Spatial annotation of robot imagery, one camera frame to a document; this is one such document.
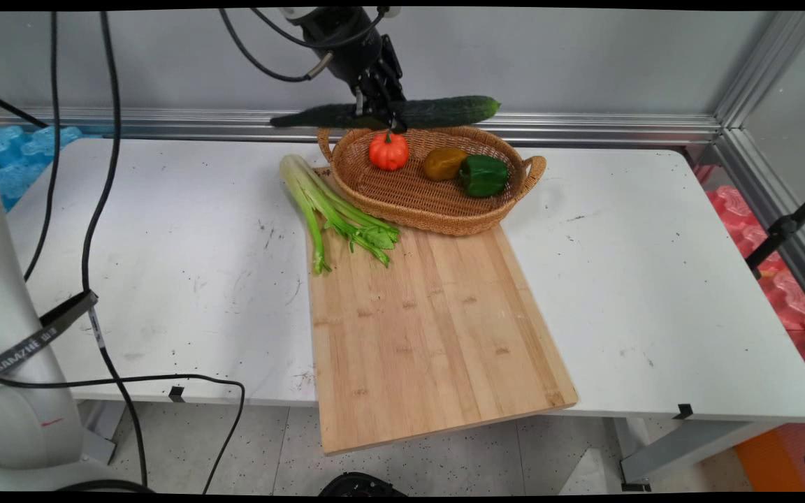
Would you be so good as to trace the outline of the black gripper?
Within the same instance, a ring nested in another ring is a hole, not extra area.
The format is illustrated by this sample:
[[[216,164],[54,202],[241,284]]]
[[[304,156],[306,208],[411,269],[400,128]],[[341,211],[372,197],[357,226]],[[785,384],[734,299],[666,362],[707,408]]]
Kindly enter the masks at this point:
[[[406,100],[400,86],[402,69],[389,36],[380,34],[377,25],[399,12],[400,7],[377,7],[371,19],[364,7],[296,9],[301,42],[319,57],[305,78],[329,71],[354,90],[357,117],[378,119],[380,111],[394,134],[408,130],[402,112]]]

